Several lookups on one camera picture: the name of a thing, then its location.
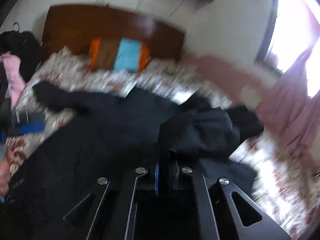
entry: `bed sheet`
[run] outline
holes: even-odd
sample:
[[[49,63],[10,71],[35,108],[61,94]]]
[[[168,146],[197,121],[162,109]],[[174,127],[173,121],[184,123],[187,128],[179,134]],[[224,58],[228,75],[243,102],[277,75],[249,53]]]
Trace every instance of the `bed sheet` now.
[[[37,103],[33,85],[48,80],[61,88],[91,92],[114,93],[125,97],[134,86],[181,104],[195,91],[207,98],[212,107],[227,108],[229,100],[210,82],[201,81],[192,69],[173,61],[153,60],[140,74],[113,71],[88,71],[88,58],[72,55],[68,48],[52,54],[34,74],[22,93],[16,110],[45,111],[43,133],[8,138],[15,161],[11,174],[30,157],[46,138],[71,120],[75,113],[65,109],[53,113]],[[230,156],[231,160],[246,163],[257,172],[253,184],[255,203],[296,240],[314,218],[319,206],[319,179],[301,167],[299,160],[291,159],[277,147],[276,140],[265,131],[261,136],[246,140]]]

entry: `window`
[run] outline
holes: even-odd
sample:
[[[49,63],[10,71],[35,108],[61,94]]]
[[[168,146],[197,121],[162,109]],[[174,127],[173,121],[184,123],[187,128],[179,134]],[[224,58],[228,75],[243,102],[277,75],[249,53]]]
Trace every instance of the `window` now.
[[[304,50],[313,47],[306,65],[308,95],[312,97],[320,89],[320,6],[315,0],[277,2],[273,32],[262,61],[283,73]]]

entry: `human hand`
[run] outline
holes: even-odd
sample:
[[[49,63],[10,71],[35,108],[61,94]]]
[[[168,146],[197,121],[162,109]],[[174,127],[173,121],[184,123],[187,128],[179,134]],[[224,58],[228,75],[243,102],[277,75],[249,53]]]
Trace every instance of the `human hand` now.
[[[0,195],[5,195],[9,191],[10,163],[13,158],[13,152],[8,150],[6,158],[0,162]]]

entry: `bed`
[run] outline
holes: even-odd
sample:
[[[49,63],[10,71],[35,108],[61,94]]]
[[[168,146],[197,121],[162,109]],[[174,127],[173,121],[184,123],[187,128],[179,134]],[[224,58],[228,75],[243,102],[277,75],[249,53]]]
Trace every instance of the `bed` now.
[[[154,58],[139,74],[125,71],[88,71],[90,39],[97,35],[127,37],[145,42]],[[49,10],[44,33],[42,57],[46,61],[23,91],[16,109],[45,111],[43,133],[8,138],[6,146],[15,153],[13,174],[35,148],[75,113],[65,109],[52,113],[39,105],[32,86],[48,80],[68,91],[113,92],[125,97],[134,86],[156,93],[176,103],[187,100],[195,91],[207,98],[212,107],[232,104],[212,83],[203,81],[192,68],[180,65],[184,33],[152,18],[108,7],[59,5]],[[265,131],[246,140],[230,159],[252,166],[258,176],[253,185],[257,205],[296,240],[314,223],[319,206],[319,180],[289,158]]]

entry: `pink cloth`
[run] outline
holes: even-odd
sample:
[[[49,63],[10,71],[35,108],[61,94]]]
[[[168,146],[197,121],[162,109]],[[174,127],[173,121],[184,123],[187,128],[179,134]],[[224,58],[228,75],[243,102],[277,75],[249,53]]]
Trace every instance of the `pink cloth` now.
[[[306,61],[311,50],[303,52],[256,108],[259,119],[276,133],[282,146],[313,171],[316,165],[309,150],[320,124],[320,92],[307,94]]]
[[[2,54],[0,60],[3,61],[9,87],[11,89],[11,109],[13,109],[26,86],[26,83],[19,72],[21,60],[17,56],[9,53]]]

